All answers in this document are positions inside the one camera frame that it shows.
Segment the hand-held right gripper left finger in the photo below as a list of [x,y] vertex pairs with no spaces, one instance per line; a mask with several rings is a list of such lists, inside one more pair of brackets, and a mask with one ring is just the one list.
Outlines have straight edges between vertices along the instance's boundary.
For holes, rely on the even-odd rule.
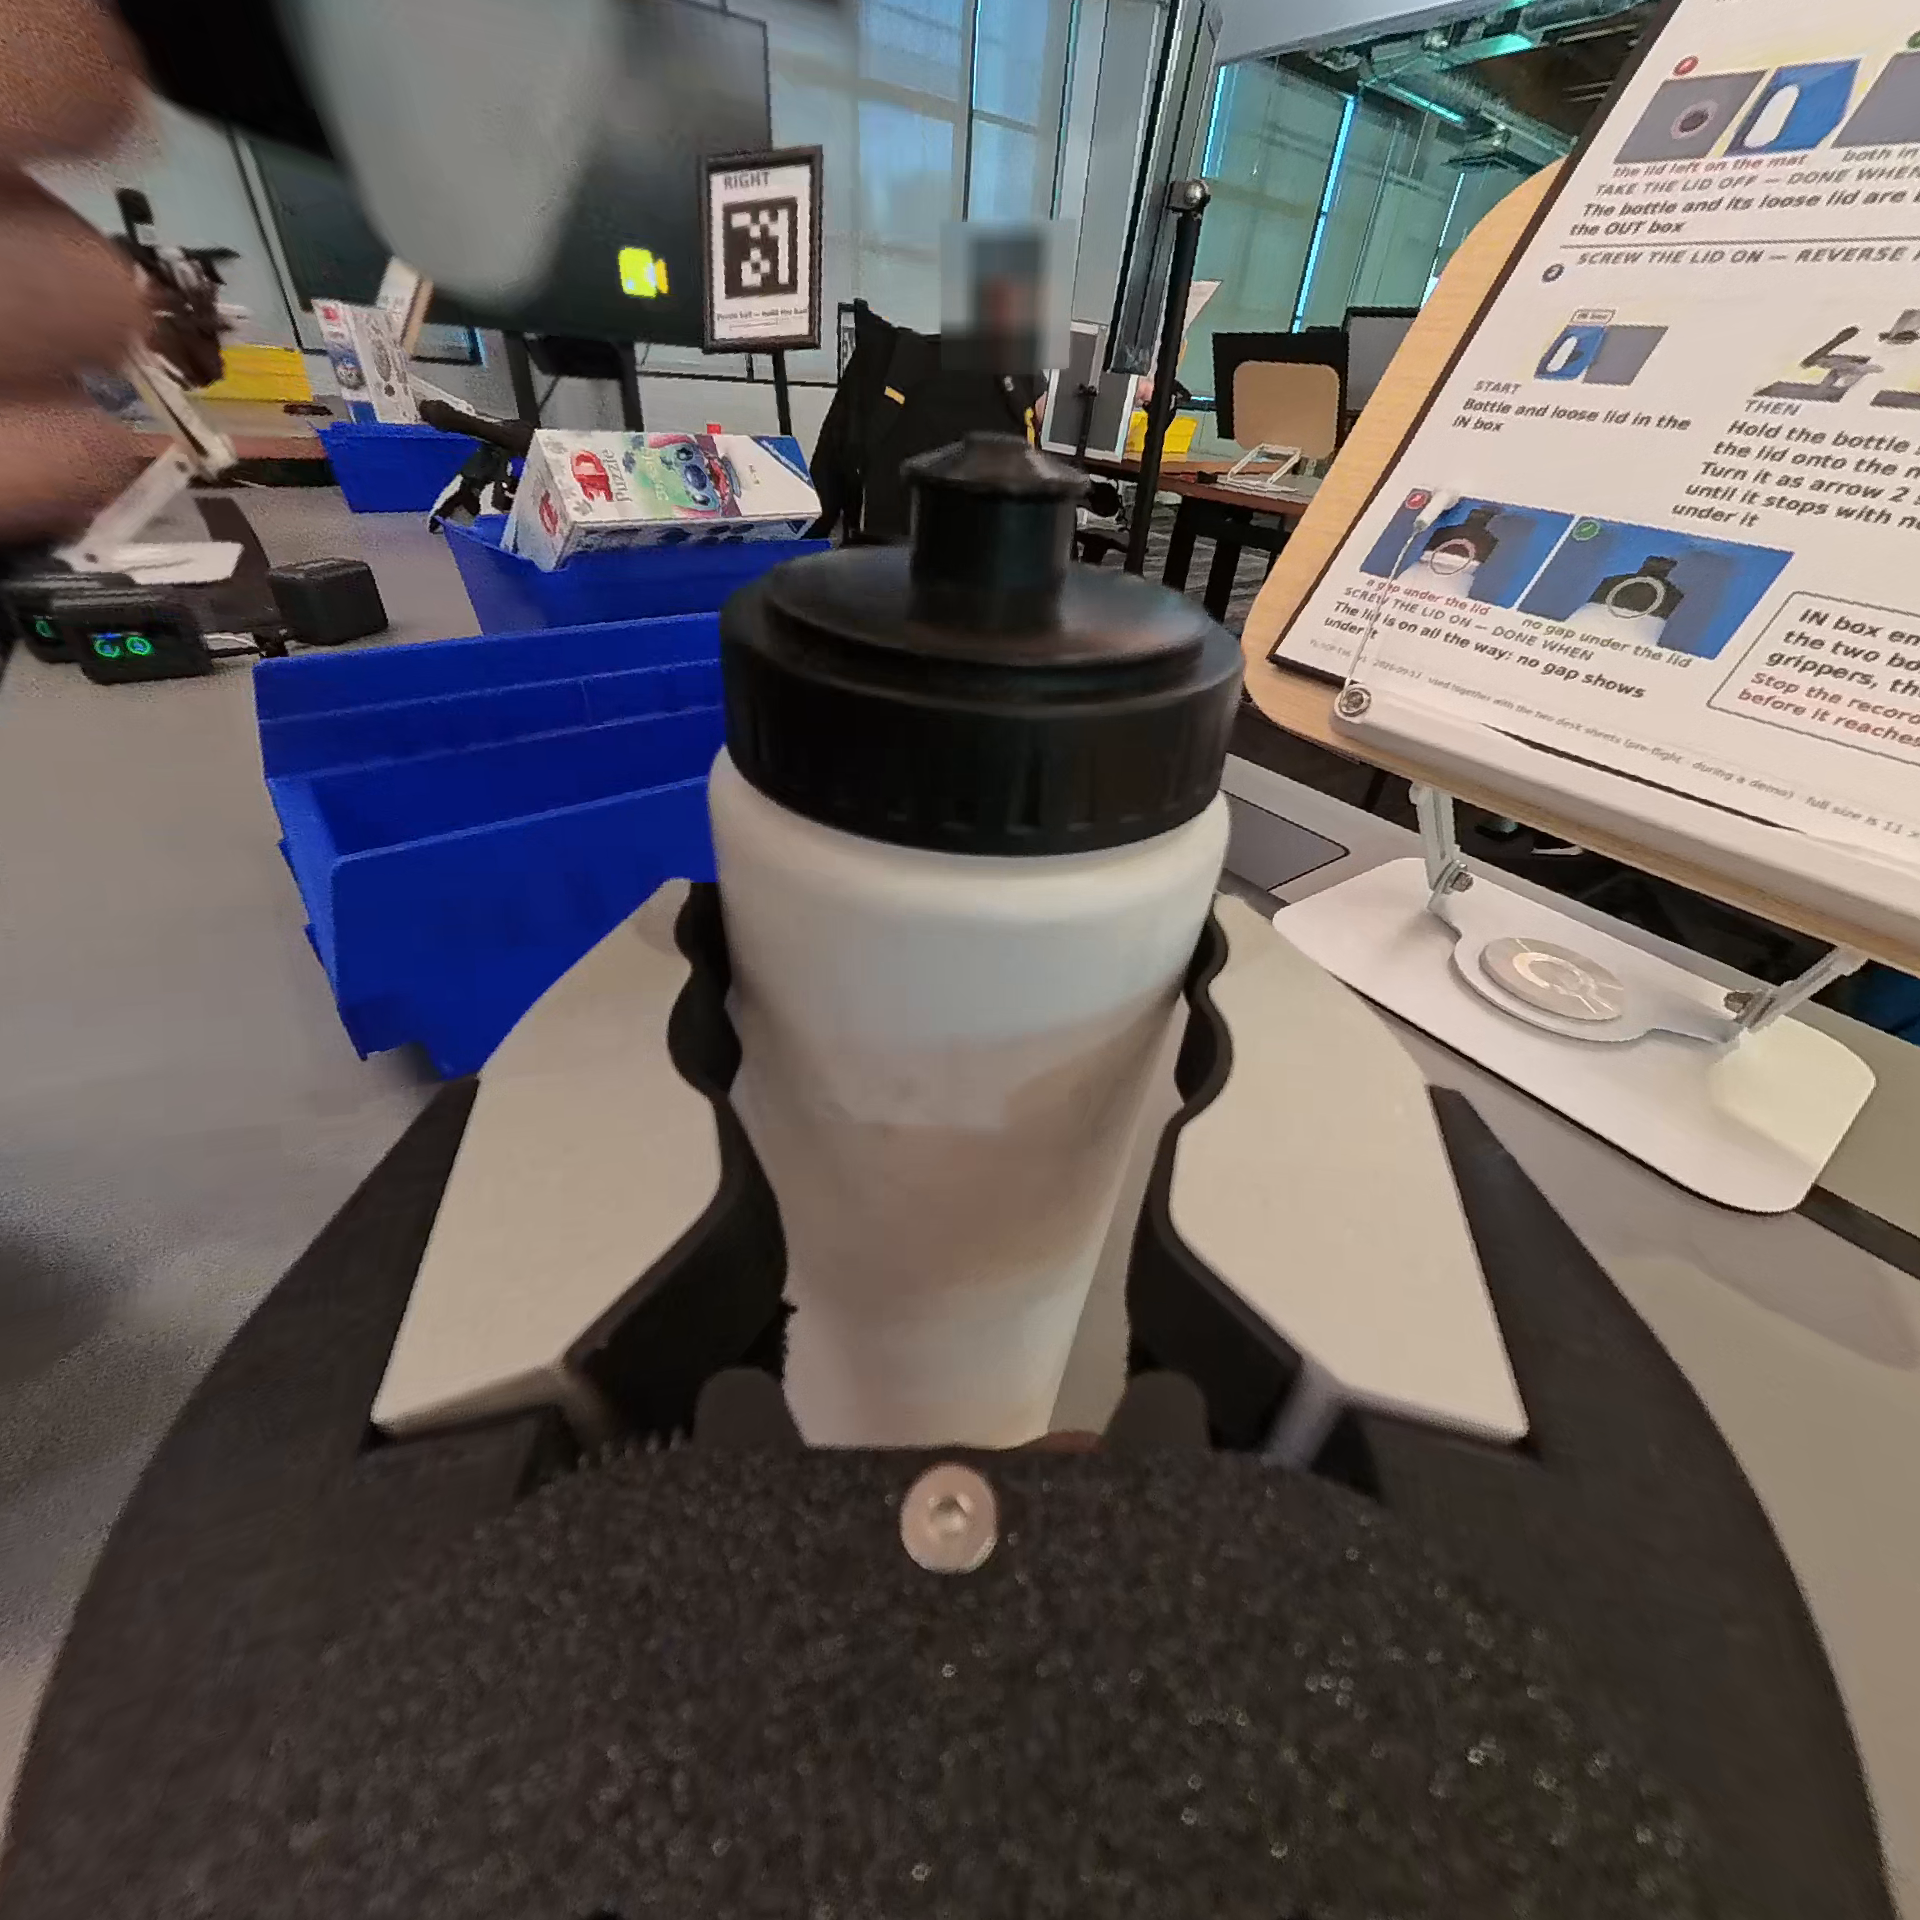
[[692,1426],[769,1359],[783,1231],[732,1093],[718,890],[672,880],[474,1076],[369,1420],[389,1437],[553,1410],[588,1445]]

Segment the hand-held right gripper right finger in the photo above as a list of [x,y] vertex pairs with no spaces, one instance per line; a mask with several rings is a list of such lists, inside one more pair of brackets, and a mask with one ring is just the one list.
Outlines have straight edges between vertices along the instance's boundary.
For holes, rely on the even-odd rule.
[[1218,896],[1183,977],[1178,1096],[1126,1260],[1128,1362],[1220,1449],[1311,1464],[1349,1415],[1529,1436],[1423,1073],[1258,912]]

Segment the blue plastic bin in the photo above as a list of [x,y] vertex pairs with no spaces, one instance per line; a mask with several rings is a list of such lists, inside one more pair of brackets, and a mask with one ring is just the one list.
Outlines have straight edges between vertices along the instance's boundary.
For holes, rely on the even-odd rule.
[[317,441],[354,515],[425,516],[482,450],[477,440],[428,423],[332,420]]
[[666,880],[711,880],[718,616],[254,673],[279,852],[348,1043],[477,1067]]
[[480,634],[708,616],[762,572],[829,552],[820,539],[623,546],[542,572],[503,548],[504,529],[503,516],[441,529]]

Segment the white plastic bottle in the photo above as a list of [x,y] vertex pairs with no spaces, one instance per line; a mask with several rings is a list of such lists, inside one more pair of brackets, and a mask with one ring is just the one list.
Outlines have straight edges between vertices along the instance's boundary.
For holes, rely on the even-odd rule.
[[783,1395],[815,1449],[1049,1426],[1230,844],[895,849],[708,778],[741,1044],[781,1218]]

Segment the black bottle lid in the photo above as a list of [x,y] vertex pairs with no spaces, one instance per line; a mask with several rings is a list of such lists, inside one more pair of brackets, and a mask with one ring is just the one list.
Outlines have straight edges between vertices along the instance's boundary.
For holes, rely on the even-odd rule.
[[1072,557],[1085,477],[1017,436],[902,465],[905,544],[772,568],[718,617],[727,754],[815,826],[1065,858],[1213,801],[1241,650],[1190,599]]

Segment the person's left hand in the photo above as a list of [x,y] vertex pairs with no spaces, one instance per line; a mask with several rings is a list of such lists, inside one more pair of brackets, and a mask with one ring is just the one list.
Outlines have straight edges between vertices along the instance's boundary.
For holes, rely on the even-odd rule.
[[1,4],[1,544],[77,532],[144,469],[138,436],[86,394],[144,337],[129,266],[33,170],[120,147],[142,119],[113,12]]

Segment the large black screen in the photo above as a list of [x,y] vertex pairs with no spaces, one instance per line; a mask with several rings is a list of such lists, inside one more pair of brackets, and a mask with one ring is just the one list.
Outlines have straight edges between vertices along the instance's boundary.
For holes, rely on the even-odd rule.
[[[769,145],[766,29],[716,4],[623,7],[614,96],[548,276],[513,304],[480,304],[433,281],[445,321],[602,343],[701,343],[704,159]],[[392,252],[352,180],[332,161],[234,132],[256,153],[302,295],[368,297]]]

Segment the white document stand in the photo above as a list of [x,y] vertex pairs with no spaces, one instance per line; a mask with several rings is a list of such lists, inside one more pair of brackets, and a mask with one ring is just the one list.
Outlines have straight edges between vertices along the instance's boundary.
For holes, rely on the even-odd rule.
[[1473,869],[1452,802],[1417,797],[1422,849],[1285,905],[1277,930],[1384,1012],[1631,1162],[1725,1210],[1796,1210],[1877,1091],[1804,1018],[1853,970],[1735,988],[1633,929]]

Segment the framed tag sign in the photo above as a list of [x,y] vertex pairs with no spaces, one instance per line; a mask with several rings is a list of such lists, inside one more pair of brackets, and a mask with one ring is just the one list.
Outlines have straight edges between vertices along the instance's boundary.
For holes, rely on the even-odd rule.
[[704,159],[704,349],[817,349],[825,151]]

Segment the black power adapter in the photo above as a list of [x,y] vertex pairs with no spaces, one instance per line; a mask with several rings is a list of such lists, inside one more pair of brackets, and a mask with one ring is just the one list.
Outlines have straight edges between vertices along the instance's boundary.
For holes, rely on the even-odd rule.
[[362,561],[302,561],[269,568],[266,585],[290,643],[337,648],[391,628],[377,576]]

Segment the black charger with green light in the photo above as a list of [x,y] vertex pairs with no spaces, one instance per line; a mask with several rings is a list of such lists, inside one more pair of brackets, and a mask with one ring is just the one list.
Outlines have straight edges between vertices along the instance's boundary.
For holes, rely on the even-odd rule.
[[196,681],[215,666],[196,611],[169,592],[95,592],[61,625],[73,663],[94,685]]

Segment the wooden desk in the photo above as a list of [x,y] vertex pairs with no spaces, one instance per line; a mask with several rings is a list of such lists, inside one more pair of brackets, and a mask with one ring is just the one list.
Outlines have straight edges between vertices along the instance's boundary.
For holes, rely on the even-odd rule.
[[[1145,561],[1154,513],[1145,500],[1138,457],[1093,452],[1079,465],[1093,476],[1095,489],[1117,491],[1128,487],[1133,497],[1117,532],[1095,525],[1076,531],[1076,557],[1097,564],[1108,556],[1126,557],[1138,546],[1140,561]],[[1316,485],[1294,485],[1287,477],[1276,489],[1230,487],[1223,474],[1205,465],[1162,465],[1156,491],[1156,497],[1174,500],[1160,581],[1165,588],[1183,592],[1192,548],[1208,544],[1210,561],[1201,603],[1216,621],[1230,620],[1241,557],[1257,553],[1269,570],[1276,568],[1292,539],[1292,529],[1308,515],[1316,491]]]

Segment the black tripod pole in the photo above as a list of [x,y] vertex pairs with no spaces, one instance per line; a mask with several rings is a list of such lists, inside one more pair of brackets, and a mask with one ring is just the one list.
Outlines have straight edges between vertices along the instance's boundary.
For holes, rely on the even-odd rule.
[[1167,191],[1167,212],[1172,218],[1167,288],[1145,407],[1146,441],[1145,452],[1136,465],[1136,500],[1132,508],[1128,537],[1122,561],[1122,570],[1136,579],[1145,576],[1150,525],[1160,491],[1160,435],[1177,404],[1174,389],[1183,349],[1185,304],[1192,285],[1192,264],[1208,200],[1208,183],[1199,176],[1183,179]]

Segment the instruction sheet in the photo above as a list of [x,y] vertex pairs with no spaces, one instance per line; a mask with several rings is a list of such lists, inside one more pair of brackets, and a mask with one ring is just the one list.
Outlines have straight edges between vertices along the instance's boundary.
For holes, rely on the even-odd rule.
[[1917,4],[1671,4],[1276,658],[1916,865]]

